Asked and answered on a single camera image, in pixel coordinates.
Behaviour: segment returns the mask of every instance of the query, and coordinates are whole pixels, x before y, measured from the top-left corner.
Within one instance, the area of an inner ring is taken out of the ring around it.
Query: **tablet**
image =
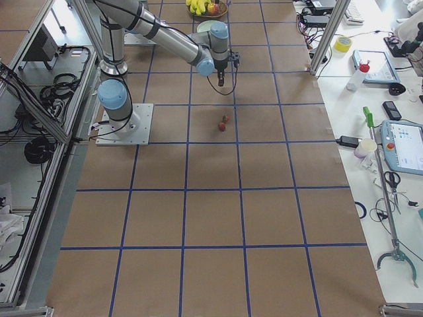
[[[365,83],[391,84],[400,82],[399,76],[387,52],[354,50],[352,60],[356,69],[360,66],[360,62],[367,63],[367,61],[370,61],[370,70],[365,76]]]
[[[391,170],[423,175],[423,125],[385,120],[381,124],[381,137]]]

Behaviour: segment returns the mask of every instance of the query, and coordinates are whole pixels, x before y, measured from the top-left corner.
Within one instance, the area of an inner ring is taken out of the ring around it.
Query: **fruit bowl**
[[[227,13],[228,8],[227,8],[227,4],[224,3],[224,2],[219,2],[219,6],[220,6],[220,11],[216,15],[209,15],[207,11],[203,15],[193,15],[190,11],[190,7],[187,6],[186,9],[190,13],[190,15],[192,15],[193,17],[196,17],[196,18],[220,18]]]

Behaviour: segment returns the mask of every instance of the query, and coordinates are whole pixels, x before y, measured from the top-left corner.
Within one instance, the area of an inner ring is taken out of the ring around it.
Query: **white desk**
[[[389,19],[385,18],[377,5],[372,0],[354,0],[357,8],[365,18],[363,26],[347,26],[341,22],[337,34],[346,36],[355,35],[374,30],[390,31]],[[387,33],[365,34],[353,37],[353,45],[346,53],[340,53],[332,49],[333,55],[330,63],[325,67],[319,77],[319,86],[323,100],[327,107],[329,119],[335,137],[348,135],[352,137],[369,137],[369,129],[365,123],[362,108],[368,106],[373,112],[375,125],[380,124],[388,117],[382,108],[382,102],[392,100],[397,105],[404,119],[414,122],[423,122],[423,103],[418,99],[421,93],[422,78],[417,77],[412,69],[399,72],[401,83],[407,91],[400,96],[391,96],[387,87],[372,87],[364,85],[357,92],[345,89],[350,76],[354,73],[351,55],[354,49],[384,50],[387,47],[383,37]],[[395,67],[406,67],[410,63],[405,58],[393,58]],[[361,160],[353,155],[351,149],[339,147],[342,162],[346,170],[351,191],[356,201],[367,207],[367,212],[375,206],[376,201],[383,197],[381,188],[373,181],[378,174],[363,167]],[[401,215],[394,212],[394,220],[398,238],[411,250],[423,257],[423,220],[418,216],[418,210],[423,207],[423,176],[400,173],[401,183],[399,192],[404,192],[412,201],[418,201],[420,207],[409,207],[407,200],[399,196]],[[382,201],[379,207],[384,209]],[[369,215],[362,219],[364,234],[369,246],[375,268],[380,255],[393,250],[391,236],[385,231],[380,223],[371,220]],[[387,302],[423,302],[423,262],[413,256],[406,248],[400,247],[413,262],[417,270],[417,283],[420,288],[414,287],[411,279],[410,266],[405,262],[395,261],[393,258],[385,258],[377,276],[381,284],[383,295]]]

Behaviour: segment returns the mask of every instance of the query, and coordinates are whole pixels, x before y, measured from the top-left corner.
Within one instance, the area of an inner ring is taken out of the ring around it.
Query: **blue joint cap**
[[[211,58],[202,59],[197,64],[197,70],[202,76],[208,76],[213,73],[214,70],[214,62]]]
[[[125,104],[128,93],[120,81],[108,79],[98,86],[97,96],[106,109],[117,110]]]
[[[229,37],[227,26],[225,23],[216,21],[210,27],[210,32],[216,37],[222,40]]]

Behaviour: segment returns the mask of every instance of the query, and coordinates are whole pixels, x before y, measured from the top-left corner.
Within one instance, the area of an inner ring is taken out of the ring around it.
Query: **black scissors handle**
[[[397,188],[401,182],[401,177],[396,172],[385,172],[385,181],[390,185],[391,188]]]

